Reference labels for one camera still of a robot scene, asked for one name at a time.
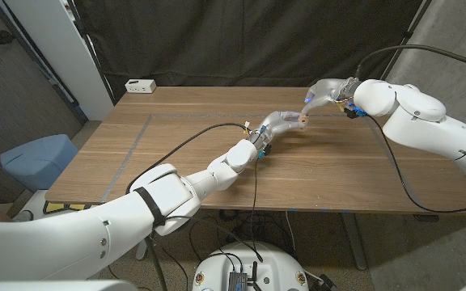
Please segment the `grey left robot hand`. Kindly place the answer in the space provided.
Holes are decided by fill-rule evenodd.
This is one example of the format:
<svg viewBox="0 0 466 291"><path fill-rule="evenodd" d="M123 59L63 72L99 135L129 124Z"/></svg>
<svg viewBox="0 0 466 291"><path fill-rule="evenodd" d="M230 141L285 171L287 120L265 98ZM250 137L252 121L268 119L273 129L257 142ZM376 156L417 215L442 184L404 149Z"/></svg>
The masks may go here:
<svg viewBox="0 0 466 291"><path fill-rule="evenodd" d="M299 112L275 111L265 117L260 125L252 132L250 142L260 150L269 144L279 134L292 129L303 129L306 123L301 121Z"/></svg>

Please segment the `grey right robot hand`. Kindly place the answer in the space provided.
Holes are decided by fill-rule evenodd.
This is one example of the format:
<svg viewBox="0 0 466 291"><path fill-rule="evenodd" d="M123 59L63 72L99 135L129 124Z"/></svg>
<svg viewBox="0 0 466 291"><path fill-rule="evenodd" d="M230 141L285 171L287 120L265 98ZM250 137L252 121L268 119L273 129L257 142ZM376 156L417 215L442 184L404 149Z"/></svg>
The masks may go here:
<svg viewBox="0 0 466 291"><path fill-rule="evenodd" d="M325 78L312 85L305 97L305 106L301 113L308 115L315 108L327 103L344 102L354 97L354 92L362 82L357 78Z"/></svg>

